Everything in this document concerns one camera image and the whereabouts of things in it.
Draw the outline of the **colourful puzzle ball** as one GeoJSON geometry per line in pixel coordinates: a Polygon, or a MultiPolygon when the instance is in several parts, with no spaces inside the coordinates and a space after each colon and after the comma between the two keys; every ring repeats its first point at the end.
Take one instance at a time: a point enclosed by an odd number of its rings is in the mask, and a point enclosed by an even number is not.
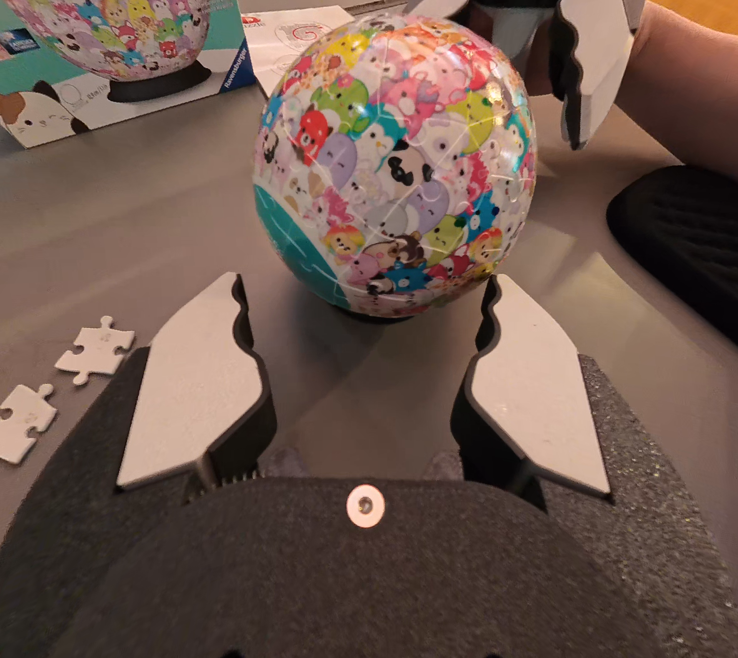
{"type": "Polygon", "coordinates": [[[517,71],[457,46],[457,23],[380,13],[311,44],[263,109],[254,205],[275,253],[325,302],[444,307],[510,254],[537,138],[517,71]]]}

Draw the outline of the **white puzzle piece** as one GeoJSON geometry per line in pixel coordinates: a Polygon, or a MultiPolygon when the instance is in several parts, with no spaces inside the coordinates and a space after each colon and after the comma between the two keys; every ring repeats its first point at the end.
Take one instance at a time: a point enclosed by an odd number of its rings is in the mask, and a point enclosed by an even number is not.
{"type": "Polygon", "coordinates": [[[37,439],[31,432],[44,433],[55,421],[58,411],[47,401],[54,386],[44,383],[37,389],[19,384],[1,403],[1,460],[20,465],[37,439]]]}
{"type": "Polygon", "coordinates": [[[119,330],[110,315],[100,318],[97,327],[83,327],[74,340],[79,352],[66,350],[54,364],[61,372],[72,374],[75,386],[86,386],[93,375],[112,376],[123,362],[136,333],[119,330]]]}

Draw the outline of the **white instruction sheet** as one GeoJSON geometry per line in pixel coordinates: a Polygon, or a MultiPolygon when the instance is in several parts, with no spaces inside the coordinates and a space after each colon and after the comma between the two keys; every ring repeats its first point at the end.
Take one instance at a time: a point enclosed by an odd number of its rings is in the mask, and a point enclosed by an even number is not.
{"type": "Polygon", "coordinates": [[[266,97],[291,64],[324,35],[354,20],[342,7],[310,7],[241,14],[254,75],[266,97]]]}

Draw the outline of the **person's right forearm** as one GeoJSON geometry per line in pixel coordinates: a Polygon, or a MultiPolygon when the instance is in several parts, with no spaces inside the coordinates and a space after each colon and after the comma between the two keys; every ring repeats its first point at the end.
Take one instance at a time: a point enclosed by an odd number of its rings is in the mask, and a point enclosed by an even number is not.
{"type": "Polygon", "coordinates": [[[615,104],[681,163],[737,179],[737,36],[647,1],[615,104]]]}

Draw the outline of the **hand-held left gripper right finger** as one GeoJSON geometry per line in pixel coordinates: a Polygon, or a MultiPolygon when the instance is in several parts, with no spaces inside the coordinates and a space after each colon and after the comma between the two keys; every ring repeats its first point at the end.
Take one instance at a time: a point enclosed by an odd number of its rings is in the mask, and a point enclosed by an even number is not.
{"type": "Polygon", "coordinates": [[[450,415],[464,480],[519,497],[541,497],[541,481],[611,497],[577,348],[507,275],[486,284],[475,348],[450,415]]]}

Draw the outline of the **puzzle ball cardboard box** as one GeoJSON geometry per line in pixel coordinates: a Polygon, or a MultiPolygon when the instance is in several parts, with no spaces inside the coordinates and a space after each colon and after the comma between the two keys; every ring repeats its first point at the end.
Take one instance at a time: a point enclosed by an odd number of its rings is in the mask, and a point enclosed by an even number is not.
{"type": "Polygon", "coordinates": [[[256,82],[237,0],[1,0],[1,125],[30,149],[256,82]]]}

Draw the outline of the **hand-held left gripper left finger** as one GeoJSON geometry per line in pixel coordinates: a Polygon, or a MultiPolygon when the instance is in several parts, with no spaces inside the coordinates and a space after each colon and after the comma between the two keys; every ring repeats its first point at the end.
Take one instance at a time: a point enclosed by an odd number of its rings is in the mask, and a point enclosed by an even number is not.
{"type": "Polygon", "coordinates": [[[205,487],[247,478],[277,427],[241,275],[225,273],[154,335],[116,486],[181,473],[205,487]]]}

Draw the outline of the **black ball stand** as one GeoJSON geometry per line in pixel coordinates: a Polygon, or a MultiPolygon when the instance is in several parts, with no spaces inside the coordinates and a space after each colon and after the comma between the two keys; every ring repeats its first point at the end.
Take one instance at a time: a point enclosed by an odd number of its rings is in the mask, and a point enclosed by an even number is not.
{"type": "Polygon", "coordinates": [[[414,298],[392,298],[389,295],[361,295],[354,302],[323,302],[332,310],[365,324],[392,325],[409,321],[434,307],[414,298]]]}

